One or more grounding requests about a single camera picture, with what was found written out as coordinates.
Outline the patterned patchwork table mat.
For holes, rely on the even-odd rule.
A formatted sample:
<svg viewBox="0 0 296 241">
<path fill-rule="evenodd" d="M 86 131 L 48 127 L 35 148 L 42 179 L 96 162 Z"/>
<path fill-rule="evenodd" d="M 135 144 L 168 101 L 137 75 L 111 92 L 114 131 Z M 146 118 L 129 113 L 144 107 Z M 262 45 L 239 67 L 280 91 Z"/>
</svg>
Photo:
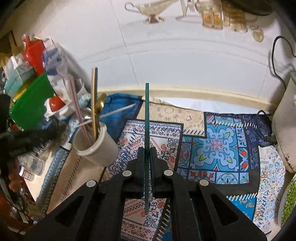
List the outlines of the patterned patchwork table mat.
<svg viewBox="0 0 296 241">
<path fill-rule="evenodd" d="M 71 148 L 78 124 L 67 120 L 62 145 L 45 175 L 37 205 L 51 212 L 90 179 L 109 180 L 123 171 L 144 145 L 144 99 L 116 93 L 107 97 L 101 118 L 118 145 L 116 161 L 106 168 L 78 156 Z M 149 102 L 150 145 L 171 170 L 184 179 L 214 184 L 243 214 L 269 237 L 285 180 L 285 166 L 263 114 L 217 114 L 178 108 L 159 99 Z"/>
</svg>

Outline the white rice cooker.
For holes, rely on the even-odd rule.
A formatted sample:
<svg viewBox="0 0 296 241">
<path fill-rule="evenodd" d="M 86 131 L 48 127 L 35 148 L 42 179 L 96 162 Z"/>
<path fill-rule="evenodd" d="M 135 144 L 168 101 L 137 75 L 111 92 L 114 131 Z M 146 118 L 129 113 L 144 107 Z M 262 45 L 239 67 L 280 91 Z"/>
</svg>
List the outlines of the white rice cooker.
<svg viewBox="0 0 296 241">
<path fill-rule="evenodd" d="M 295 107 L 295 72 L 291 73 L 286 91 L 272 119 L 272 130 L 275 134 L 277 152 L 290 173 L 295 173 L 296 148 L 296 107 Z"/>
</svg>

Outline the silver spoon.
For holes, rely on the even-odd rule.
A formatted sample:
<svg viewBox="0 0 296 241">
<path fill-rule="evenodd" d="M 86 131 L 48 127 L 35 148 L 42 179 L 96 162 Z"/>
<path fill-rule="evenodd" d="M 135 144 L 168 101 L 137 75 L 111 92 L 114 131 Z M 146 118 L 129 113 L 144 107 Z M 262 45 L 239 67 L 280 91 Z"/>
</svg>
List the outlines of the silver spoon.
<svg viewBox="0 0 296 241">
<path fill-rule="evenodd" d="M 92 110 L 90 108 L 85 108 L 81 111 L 81 113 L 84 123 L 86 123 L 87 125 L 89 123 L 92 123 Z"/>
</svg>

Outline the black pan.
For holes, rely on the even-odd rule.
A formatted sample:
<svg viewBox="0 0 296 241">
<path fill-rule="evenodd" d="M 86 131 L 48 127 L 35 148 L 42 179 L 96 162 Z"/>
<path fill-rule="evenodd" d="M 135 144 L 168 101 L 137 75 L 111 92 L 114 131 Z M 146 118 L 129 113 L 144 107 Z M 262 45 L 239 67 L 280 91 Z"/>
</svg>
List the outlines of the black pan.
<svg viewBox="0 0 296 241">
<path fill-rule="evenodd" d="M 227 2 L 238 9 L 258 16 L 267 16 L 274 11 L 270 2 L 266 0 L 228 0 Z"/>
</svg>

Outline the white chopstick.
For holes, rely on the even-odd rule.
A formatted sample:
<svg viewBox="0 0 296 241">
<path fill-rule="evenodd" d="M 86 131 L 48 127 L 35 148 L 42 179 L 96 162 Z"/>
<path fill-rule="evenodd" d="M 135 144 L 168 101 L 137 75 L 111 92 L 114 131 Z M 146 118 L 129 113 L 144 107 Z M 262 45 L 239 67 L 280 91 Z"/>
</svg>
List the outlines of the white chopstick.
<svg viewBox="0 0 296 241">
<path fill-rule="evenodd" d="M 124 111 L 124 110 L 130 109 L 130 108 L 133 108 L 134 106 L 136 106 L 135 103 L 134 103 L 134 104 L 127 105 L 127 106 L 122 107 L 122 108 L 119 108 L 119 109 L 116 109 L 116 110 L 113 110 L 113 111 L 108 112 L 108 113 L 106 113 L 106 114 L 103 114 L 103 115 L 101 115 L 101 117 L 102 117 L 102 118 L 104 118 L 104 117 L 108 117 L 108 116 L 111 116 L 111 115 L 113 115 L 113 114 L 115 114 L 115 113 L 119 113 L 119 112 L 122 112 L 122 111 Z M 83 122 L 83 123 L 81 123 L 81 124 L 78 124 L 78 125 L 74 126 L 74 128 L 79 128 L 79 127 L 81 127 L 81 126 L 88 125 L 88 124 L 90 124 L 90 123 L 92 123 L 92 120 L 88 120 L 88 121 L 85 121 L 85 122 Z"/>
</svg>

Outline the pink chopstick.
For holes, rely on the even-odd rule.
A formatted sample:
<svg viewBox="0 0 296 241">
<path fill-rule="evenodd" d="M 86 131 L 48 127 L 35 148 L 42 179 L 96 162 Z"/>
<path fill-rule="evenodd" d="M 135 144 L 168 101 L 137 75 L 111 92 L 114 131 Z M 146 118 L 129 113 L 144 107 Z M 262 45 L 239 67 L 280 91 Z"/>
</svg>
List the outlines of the pink chopstick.
<svg viewBox="0 0 296 241">
<path fill-rule="evenodd" d="M 76 87 L 75 87 L 75 81 L 74 78 L 71 74 L 67 74 L 67 77 L 69 79 L 69 83 L 70 83 L 70 91 L 72 94 L 72 101 L 74 102 L 74 106 L 75 106 L 75 113 L 77 115 L 77 118 L 79 120 L 79 123 L 82 124 L 83 123 L 83 116 L 80 110 L 80 106 L 79 106 L 79 101 L 78 101 L 78 96 L 76 93 Z M 81 126 L 82 128 L 82 133 L 84 135 L 84 137 L 86 138 L 86 141 L 88 143 L 88 147 L 91 147 L 91 142 L 90 142 L 90 138 L 89 135 L 86 131 L 85 126 Z"/>
</svg>

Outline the clear plastic bottle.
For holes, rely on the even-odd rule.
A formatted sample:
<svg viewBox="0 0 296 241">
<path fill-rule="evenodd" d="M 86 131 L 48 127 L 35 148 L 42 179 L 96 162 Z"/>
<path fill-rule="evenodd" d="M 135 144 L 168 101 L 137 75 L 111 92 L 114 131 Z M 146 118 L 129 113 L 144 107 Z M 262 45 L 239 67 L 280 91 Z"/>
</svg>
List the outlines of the clear plastic bottle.
<svg viewBox="0 0 296 241">
<path fill-rule="evenodd" d="M 42 176 L 45 162 L 35 152 L 28 152 L 17 157 L 18 162 L 30 173 Z"/>
</svg>

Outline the gold spoon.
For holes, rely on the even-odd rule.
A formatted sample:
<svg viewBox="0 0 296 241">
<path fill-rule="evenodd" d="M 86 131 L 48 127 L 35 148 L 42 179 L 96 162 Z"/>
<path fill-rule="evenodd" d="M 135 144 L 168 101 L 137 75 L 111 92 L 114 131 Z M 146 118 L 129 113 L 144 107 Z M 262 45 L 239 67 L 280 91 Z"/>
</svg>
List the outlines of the gold spoon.
<svg viewBox="0 0 296 241">
<path fill-rule="evenodd" d="M 100 116 L 106 101 L 107 95 L 102 93 L 95 104 L 95 113 Z"/>
</svg>

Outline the blue white plastic bag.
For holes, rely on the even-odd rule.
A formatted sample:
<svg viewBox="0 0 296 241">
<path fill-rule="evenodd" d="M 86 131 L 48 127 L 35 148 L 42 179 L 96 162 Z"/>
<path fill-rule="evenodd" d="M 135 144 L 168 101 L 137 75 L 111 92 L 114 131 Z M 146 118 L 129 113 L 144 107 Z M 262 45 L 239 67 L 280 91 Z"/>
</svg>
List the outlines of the blue white plastic bag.
<svg viewBox="0 0 296 241">
<path fill-rule="evenodd" d="M 65 104 L 68 104 L 72 100 L 72 94 L 67 58 L 58 43 L 55 43 L 51 38 L 49 41 L 42 53 L 43 68 L 56 95 Z"/>
</svg>

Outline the plate of green peas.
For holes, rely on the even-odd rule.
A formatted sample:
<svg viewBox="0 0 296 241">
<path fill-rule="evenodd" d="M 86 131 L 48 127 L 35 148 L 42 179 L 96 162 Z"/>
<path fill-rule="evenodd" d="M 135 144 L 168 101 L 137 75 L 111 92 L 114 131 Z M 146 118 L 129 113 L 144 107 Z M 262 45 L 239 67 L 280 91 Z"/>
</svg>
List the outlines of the plate of green peas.
<svg viewBox="0 0 296 241">
<path fill-rule="evenodd" d="M 278 209 L 277 221 L 283 227 L 295 208 L 295 174 L 288 182 Z"/>
</svg>

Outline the yellow chopstick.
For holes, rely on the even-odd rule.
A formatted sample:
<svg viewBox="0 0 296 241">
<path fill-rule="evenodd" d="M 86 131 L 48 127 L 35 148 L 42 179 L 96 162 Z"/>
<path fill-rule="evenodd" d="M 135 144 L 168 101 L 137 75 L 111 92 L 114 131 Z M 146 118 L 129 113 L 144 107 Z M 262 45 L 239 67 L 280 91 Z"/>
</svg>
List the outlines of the yellow chopstick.
<svg viewBox="0 0 296 241">
<path fill-rule="evenodd" d="M 92 69 L 92 86 L 91 86 L 91 110 L 92 110 L 92 129 L 94 141 L 97 140 L 97 123 L 96 123 L 96 113 L 94 108 L 94 68 Z"/>
</svg>

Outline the dark green chopstick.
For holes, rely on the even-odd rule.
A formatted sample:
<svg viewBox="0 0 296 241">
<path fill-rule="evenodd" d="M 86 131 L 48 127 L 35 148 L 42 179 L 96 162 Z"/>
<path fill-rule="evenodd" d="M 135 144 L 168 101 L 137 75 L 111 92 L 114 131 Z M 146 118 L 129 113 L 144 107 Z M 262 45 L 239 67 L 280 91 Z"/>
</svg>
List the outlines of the dark green chopstick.
<svg viewBox="0 0 296 241">
<path fill-rule="evenodd" d="M 149 212 L 149 83 L 145 84 L 144 137 L 144 211 Z"/>
<path fill-rule="evenodd" d="M 94 106 L 96 106 L 96 102 L 97 102 L 97 83 L 98 83 L 98 68 L 96 67 L 94 68 Z"/>
</svg>

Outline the teal tissue box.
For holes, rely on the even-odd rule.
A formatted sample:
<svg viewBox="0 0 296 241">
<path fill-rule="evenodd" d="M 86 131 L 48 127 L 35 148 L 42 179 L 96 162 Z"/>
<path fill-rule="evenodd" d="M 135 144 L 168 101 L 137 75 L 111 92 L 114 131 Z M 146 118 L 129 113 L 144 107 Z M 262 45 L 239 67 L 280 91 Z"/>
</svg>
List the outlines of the teal tissue box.
<svg viewBox="0 0 296 241">
<path fill-rule="evenodd" d="M 24 83 L 36 75 L 34 68 L 23 58 L 22 54 L 11 56 L 4 67 L 6 83 L 4 90 L 11 98 L 16 96 Z"/>
</svg>

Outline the red carton box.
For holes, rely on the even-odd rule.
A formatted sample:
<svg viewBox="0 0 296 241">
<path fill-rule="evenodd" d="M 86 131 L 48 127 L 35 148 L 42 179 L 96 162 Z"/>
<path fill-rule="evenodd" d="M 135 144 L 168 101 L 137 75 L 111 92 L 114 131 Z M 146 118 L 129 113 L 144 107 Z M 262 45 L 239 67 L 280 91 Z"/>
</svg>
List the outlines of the red carton box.
<svg viewBox="0 0 296 241">
<path fill-rule="evenodd" d="M 45 51 L 44 43 L 41 39 L 30 39 L 29 35 L 24 34 L 22 36 L 24 45 L 23 58 L 27 61 L 35 70 L 38 76 L 44 73 L 42 55 Z"/>
</svg>

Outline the white bowl with red lid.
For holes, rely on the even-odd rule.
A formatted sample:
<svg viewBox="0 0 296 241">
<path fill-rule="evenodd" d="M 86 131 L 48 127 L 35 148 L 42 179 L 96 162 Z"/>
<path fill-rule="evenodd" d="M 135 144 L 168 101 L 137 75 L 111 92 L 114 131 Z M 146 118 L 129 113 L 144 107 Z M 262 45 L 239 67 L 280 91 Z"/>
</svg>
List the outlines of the white bowl with red lid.
<svg viewBox="0 0 296 241">
<path fill-rule="evenodd" d="M 78 97 L 78 103 L 79 103 L 80 109 L 84 109 L 86 108 L 86 106 L 88 105 L 91 99 L 91 94 L 86 90 L 85 84 L 81 79 L 76 79 L 75 85 L 76 85 L 76 90 L 78 91 L 77 97 Z M 53 111 L 50 107 L 50 101 L 52 100 L 58 104 L 58 107 L 60 107 L 56 111 Z M 68 118 L 70 115 L 72 115 L 75 112 L 75 106 L 73 101 L 70 101 L 67 104 L 64 104 L 63 106 L 61 106 L 61 100 L 56 95 L 51 98 L 48 98 L 45 101 L 44 106 L 46 107 L 44 118 L 46 118 L 47 120 L 50 117 L 55 116 L 55 118 L 61 121 Z"/>
</svg>

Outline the white ceramic utensil cup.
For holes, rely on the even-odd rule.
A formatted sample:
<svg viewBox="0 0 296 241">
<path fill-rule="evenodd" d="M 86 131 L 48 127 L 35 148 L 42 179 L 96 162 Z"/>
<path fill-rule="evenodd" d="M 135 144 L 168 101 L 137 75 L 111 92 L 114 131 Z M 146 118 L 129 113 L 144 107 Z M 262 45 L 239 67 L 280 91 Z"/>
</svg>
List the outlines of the white ceramic utensil cup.
<svg viewBox="0 0 296 241">
<path fill-rule="evenodd" d="M 92 128 L 86 126 L 92 144 L 91 146 L 84 137 L 82 128 L 80 128 L 74 135 L 72 148 L 76 154 L 91 161 L 93 164 L 107 167 L 116 161 L 118 157 L 118 146 L 107 132 L 107 126 L 104 123 L 99 124 L 100 132 L 97 140 L 93 139 Z"/>
</svg>

